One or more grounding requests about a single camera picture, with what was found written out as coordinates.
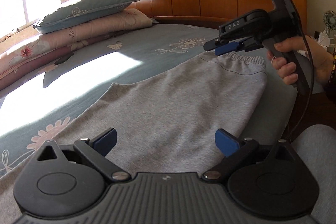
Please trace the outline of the person right hand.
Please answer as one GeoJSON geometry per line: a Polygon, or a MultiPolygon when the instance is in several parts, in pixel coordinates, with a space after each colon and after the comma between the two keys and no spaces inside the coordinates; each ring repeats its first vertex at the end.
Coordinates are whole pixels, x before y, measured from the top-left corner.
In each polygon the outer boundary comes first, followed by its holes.
{"type": "MultiPolygon", "coordinates": [[[[315,79],[323,86],[327,84],[333,70],[333,56],[325,51],[319,44],[317,44],[311,37],[305,36],[309,49],[313,58],[315,69],[315,79]]],[[[303,38],[296,36],[288,38],[283,42],[276,43],[275,49],[280,52],[290,51],[306,51],[306,46],[303,38]]],[[[298,80],[298,75],[295,72],[295,63],[287,63],[284,57],[274,57],[271,51],[267,52],[267,58],[271,62],[272,67],[276,69],[278,76],[283,80],[284,84],[292,85],[298,80]]]]}

